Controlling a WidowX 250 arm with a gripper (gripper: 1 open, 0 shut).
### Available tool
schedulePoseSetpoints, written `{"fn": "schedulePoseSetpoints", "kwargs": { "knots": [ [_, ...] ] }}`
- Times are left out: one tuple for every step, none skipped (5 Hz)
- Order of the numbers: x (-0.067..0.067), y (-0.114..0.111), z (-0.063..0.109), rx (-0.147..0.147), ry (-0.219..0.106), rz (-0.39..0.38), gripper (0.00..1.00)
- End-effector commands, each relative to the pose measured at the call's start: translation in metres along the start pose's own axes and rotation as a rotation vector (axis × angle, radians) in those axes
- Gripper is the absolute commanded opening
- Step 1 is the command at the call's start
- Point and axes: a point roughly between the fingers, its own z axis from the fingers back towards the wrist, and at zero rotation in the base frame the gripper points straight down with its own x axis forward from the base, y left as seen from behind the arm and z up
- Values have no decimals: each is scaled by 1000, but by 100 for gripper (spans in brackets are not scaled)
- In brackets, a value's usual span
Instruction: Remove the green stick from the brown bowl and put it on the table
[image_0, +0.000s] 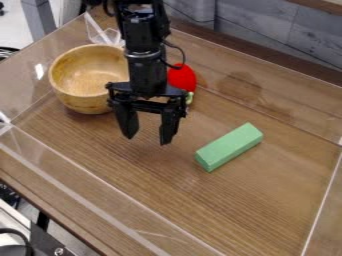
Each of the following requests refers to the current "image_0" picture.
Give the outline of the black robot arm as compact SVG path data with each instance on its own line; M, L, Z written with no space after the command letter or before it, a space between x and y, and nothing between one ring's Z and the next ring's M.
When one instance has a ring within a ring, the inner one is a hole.
M137 112L159 114L160 144L170 144L180 119L187 115L184 89L168 84L166 40L171 34L163 0L113 0L113 15L125 41L127 82L108 82L108 106L112 108L123 135L132 139L139 131Z

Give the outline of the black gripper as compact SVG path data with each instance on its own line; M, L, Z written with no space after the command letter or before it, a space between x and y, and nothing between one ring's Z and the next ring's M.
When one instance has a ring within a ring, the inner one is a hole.
M105 89L108 90L108 106L115 113L123 135L132 139L137 133L139 119L136 111L162 113L160 144L170 144L178 133L180 118L187 115L186 98L188 92L167 84L160 91L147 95L135 92L128 82L108 82ZM163 110L168 105L175 109Z

